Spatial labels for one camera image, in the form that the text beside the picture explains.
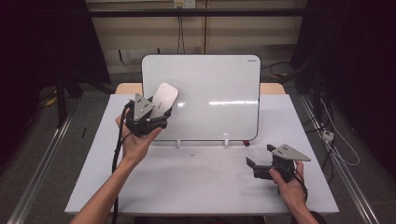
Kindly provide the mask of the white table cover sheet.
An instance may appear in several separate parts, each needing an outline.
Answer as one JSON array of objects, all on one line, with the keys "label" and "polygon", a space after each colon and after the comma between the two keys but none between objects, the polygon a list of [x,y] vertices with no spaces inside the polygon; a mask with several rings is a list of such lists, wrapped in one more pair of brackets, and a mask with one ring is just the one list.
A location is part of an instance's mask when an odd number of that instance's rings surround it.
[{"label": "white table cover sheet", "polygon": [[307,205],[322,214],[338,212],[294,105],[287,94],[261,98],[258,136],[249,146],[155,142],[120,193],[119,212],[131,216],[247,216],[284,214],[287,209],[270,180],[254,177],[246,160],[268,164],[267,145],[287,144],[308,157]]}]

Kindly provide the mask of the white whiteboard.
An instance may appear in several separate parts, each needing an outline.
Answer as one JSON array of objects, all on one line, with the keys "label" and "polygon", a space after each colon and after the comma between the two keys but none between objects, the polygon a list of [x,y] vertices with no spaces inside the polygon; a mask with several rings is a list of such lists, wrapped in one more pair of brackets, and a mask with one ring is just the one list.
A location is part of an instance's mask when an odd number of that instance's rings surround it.
[{"label": "white whiteboard", "polygon": [[159,141],[243,141],[258,135],[261,59],[256,55],[149,55],[143,93],[162,83],[178,97]]}]

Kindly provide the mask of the brown vertical pipe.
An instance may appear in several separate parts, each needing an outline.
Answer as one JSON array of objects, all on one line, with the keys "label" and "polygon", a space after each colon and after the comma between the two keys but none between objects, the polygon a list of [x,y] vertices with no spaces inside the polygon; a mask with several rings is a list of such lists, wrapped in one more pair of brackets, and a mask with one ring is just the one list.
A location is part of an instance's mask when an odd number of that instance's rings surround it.
[{"label": "brown vertical pipe", "polygon": [[[207,9],[207,3],[208,0],[204,0],[203,2],[203,7],[204,9]],[[207,17],[203,17],[203,46],[202,46],[202,53],[206,54],[206,49],[207,49]]]}]

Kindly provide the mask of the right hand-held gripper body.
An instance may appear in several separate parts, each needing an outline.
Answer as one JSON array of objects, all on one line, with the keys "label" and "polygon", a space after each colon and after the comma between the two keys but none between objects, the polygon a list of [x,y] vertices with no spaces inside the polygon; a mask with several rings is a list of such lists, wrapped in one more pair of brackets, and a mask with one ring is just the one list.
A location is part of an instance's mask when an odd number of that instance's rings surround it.
[{"label": "right hand-held gripper body", "polygon": [[271,153],[272,167],[281,174],[285,182],[290,182],[294,178],[295,161],[311,161],[308,156],[286,144],[276,147]]}]

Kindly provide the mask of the aluminium floor rail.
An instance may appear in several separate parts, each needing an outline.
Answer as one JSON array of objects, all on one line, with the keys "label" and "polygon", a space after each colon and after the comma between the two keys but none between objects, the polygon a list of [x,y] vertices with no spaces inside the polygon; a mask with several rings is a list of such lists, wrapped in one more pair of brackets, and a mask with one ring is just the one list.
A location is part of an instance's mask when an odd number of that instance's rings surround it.
[{"label": "aluminium floor rail", "polygon": [[43,158],[36,168],[33,177],[29,181],[28,186],[17,202],[16,207],[11,213],[7,224],[24,224],[57,151],[64,140],[64,136],[68,131],[72,118],[72,115],[67,116],[63,124],[56,129]]},{"label": "aluminium floor rail", "polygon": [[357,208],[361,218],[363,219],[363,223],[379,224],[379,219],[377,218],[373,207],[369,203],[367,197],[364,195],[363,191],[361,190],[361,187],[354,178],[353,174],[350,172],[351,167],[357,167],[361,163],[360,156],[356,152],[355,148],[352,145],[350,145],[349,142],[345,139],[345,137],[338,131],[326,104],[324,103],[323,100],[319,100],[319,104],[324,107],[325,115],[329,119],[329,122],[334,130],[334,133],[337,136],[339,136],[348,145],[350,150],[354,153],[354,155],[357,158],[356,162],[350,162],[345,160],[341,156],[341,153],[337,149],[334,141],[331,141],[329,143],[328,141],[322,139],[322,133],[325,131],[324,124],[318,120],[318,116],[314,115],[314,106],[313,103],[310,101],[309,97],[300,96],[299,99],[302,102],[307,115],[311,119],[312,124],[316,129],[318,129],[318,137],[324,144],[326,153],[330,156],[333,167],[340,175],[352,202],[355,204],[355,207]]}]

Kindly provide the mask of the white wall socket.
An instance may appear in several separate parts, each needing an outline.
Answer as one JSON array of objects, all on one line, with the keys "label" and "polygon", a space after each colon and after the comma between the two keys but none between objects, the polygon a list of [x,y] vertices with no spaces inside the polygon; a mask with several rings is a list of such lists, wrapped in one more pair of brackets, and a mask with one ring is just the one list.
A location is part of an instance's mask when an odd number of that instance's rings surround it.
[{"label": "white wall socket", "polygon": [[186,8],[194,9],[196,8],[195,0],[173,0],[174,8]]}]

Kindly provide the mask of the person's left hand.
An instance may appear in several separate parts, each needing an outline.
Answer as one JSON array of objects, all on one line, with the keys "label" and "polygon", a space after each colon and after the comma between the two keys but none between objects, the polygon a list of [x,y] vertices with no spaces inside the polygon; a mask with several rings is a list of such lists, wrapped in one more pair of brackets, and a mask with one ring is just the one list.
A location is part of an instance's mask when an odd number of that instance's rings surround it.
[{"label": "person's left hand", "polygon": [[137,165],[147,155],[151,142],[163,130],[156,128],[148,135],[137,137],[131,133],[126,127],[125,123],[121,120],[121,116],[116,118],[116,123],[121,127],[121,142],[122,142],[122,163]]}]

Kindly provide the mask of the black curtain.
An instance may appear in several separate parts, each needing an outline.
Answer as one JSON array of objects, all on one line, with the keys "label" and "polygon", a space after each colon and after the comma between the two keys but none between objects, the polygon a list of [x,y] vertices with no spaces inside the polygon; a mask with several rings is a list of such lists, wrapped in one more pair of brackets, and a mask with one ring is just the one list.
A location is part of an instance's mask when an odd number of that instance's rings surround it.
[{"label": "black curtain", "polygon": [[306,0],[290,65],[315,59],[332,95],[396,178],[396,0]]},{"label": "black curtain", "polygon": [[46,87],[79,97],[109,73],[86,0],[0,0],[0,167],[15,154]]}]

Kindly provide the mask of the black metal stand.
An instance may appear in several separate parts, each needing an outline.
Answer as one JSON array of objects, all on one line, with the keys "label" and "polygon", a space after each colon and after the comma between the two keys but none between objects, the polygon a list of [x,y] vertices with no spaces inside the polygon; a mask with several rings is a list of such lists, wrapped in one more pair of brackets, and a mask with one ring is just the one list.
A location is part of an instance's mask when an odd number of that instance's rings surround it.
[{"label": "black metal stand", "polygon": [[58,102],[58,128],[61,128],[67,116],[65,93],[71,98],[80,98],[83,94],[78,84],[78,77],[73,73],[59,73],[56,76],[56,98]]}]

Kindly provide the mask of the wooden table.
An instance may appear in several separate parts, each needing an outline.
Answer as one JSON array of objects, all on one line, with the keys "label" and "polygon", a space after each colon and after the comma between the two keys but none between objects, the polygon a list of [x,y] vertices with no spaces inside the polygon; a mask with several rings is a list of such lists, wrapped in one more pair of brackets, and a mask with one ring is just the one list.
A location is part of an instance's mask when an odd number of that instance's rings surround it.
[{"label": "wooden table", "polygon": [[[134,94],[142,92],[141,83],[121,83],[115,90],[116,94]],[[262,83],[261,94],[285,94],[285,90],[278,83]]]}]

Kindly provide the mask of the black horizontal bar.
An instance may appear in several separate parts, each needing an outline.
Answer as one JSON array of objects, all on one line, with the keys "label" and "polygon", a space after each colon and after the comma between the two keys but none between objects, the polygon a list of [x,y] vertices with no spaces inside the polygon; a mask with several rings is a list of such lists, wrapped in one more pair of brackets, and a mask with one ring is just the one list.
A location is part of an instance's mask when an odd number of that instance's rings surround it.
[{"label": "black horizontal bar", "polygon": [[293,17],[303,16],[305,9],[269,8],[269,9],[96,9],[89,15],[93,18],[122,17]]}]

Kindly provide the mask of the white whiteboard eraser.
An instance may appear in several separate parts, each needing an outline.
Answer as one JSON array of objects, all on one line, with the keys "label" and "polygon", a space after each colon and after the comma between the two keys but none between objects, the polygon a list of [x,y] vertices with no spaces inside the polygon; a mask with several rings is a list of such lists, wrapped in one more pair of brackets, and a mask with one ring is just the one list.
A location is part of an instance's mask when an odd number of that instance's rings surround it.
[{"label": "white whiteboard eraser", "polygon": [[155,92],[152,103],[154,105],[150,118],[161,117],[166,111],[172,108],[178,97],[178,90],[168,83],[162,83]]}]

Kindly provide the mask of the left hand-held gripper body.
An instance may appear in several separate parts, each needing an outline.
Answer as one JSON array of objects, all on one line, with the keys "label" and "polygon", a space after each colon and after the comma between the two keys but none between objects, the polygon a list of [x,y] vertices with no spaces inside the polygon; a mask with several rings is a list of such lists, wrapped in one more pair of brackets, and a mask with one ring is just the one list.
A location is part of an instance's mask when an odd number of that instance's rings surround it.
[{"label": "left hand-held gripper body", "polygon": [[156,128],[166,128],[168,122],[164,124],[150,122],[150,114],[153,107],[154,105],[139,93],[129,102],[129,112],[124,122],[133,135],[140,137],[151,133]]}]

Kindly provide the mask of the person's right hand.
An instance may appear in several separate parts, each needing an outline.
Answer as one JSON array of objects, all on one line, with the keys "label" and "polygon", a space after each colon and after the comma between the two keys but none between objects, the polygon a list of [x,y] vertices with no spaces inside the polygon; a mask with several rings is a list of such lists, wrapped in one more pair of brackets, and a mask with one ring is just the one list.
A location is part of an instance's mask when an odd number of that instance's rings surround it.
[{"label": "person's right hand", "polygon": [[270,175],[274,182],[278,185],[281,198],[288,210],[298,205],[305,205],[304,189],[297,180],[291,180],[286,183],[280,173],[274,168],[270,169]]}]

